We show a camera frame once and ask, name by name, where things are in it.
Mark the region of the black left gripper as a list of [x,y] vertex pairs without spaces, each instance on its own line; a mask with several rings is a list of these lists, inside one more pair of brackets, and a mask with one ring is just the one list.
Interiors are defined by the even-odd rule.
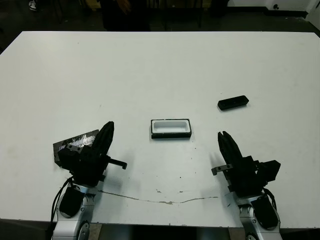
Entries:
[[127,168],[127,163],[107,155],[112,144],[115,124],[107,122],[96,135],[92,146],[77,147],[67,145],[67,169],[74,182],[83,186],[95,187],[105,180],[104,172],[108,164]]

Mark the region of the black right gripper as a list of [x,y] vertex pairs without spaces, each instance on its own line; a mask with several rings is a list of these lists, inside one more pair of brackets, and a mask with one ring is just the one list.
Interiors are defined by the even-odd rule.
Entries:
[[237,143],[226,131],[219,132],[217,137],[219,150],[226,164],[212,168],[212,174],[215,176],[223,172],[229,191],[235,192],[240,198],[260,195],[265,181],[257,175],[257,162],[252,156],[242,157]]

